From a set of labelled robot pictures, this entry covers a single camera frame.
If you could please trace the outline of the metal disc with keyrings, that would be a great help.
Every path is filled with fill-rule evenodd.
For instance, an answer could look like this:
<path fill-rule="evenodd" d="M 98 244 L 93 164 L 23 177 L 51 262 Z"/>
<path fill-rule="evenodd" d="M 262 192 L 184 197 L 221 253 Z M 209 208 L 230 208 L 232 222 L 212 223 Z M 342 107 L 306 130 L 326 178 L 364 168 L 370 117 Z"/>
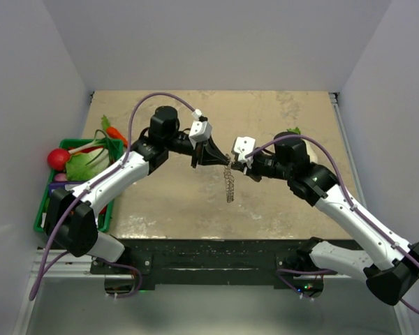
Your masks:
<path fill-rule="evenodd" d="M 235 178 L 232 174 L 231 161 L 225 166 L 223 170 L 223 178 L 225 181 L 226 202 L 231 203 L 235 197 Z"/>

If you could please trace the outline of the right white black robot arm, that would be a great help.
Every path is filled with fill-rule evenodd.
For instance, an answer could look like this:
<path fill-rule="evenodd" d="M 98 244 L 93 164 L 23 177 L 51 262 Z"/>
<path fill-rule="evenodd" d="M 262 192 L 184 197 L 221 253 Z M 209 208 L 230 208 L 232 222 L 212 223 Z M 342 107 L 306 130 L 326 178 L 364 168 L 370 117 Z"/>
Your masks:
<path fill-rule="evenodd" d="M 311 161 L 307 143 L 326 148 L 306 135 L 283 132 L 263 146 L 252 137 L 237 137 L 232 153 L 234 168 L 252 179 L 263 177 L 286 181 L 292 193 L 331 218 L 359 246 L 359 251 L 311 239 L 309 248 L 297 257 L 305 274 L 329 271 L 362 281 L 381 302 L 395 306 L 419 279 L 419 242 L 400 237 L 373 216 L 347 190 L 330 154 L 331 168 Z"/>

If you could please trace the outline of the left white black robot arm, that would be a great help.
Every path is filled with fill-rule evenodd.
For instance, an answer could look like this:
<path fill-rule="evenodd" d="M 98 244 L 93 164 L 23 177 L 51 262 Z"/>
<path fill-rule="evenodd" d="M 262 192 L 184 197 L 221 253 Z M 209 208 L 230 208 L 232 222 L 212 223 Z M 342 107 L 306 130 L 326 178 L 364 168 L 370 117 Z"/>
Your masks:
<path fill-rule="evenodd" d="M 228 158 L 212 139 L 212 127 L 196 110 L 188 132 L 179 129 L 175 108 L 158 107 L 149 127 L 122 156 L 94 178 L 70 191 L 54 190 L 45 217 L 44 231 L 50 242 L 65 248 L 75 257 L 90 255 L 106 260 L 116 274 L 131 265 L 131 257 L 118 239 L 96 227 L 101 210 L 135 182 L 147 177 L 168 159 L 170 152 L 191 157 L 191 166 L 229 164 Z"/>

